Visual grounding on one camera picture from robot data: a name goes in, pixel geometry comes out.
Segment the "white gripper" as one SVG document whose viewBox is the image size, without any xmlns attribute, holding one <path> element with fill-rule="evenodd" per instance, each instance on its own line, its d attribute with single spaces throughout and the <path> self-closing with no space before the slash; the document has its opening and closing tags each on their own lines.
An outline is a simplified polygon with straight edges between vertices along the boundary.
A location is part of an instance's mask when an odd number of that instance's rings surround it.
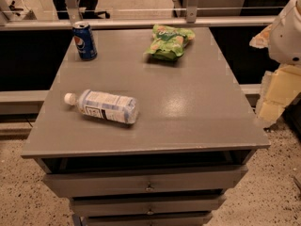
<svg viewBox="0 0 301 226">
<path fill-rule="evenodd" d="M 268 48 L 269 57 L 281 64 L 264 74 L 255 109 L 258 125 L 273 125 L 301 93 L 301 0 L 290 0 L 249 45 Z"/>
</svg>

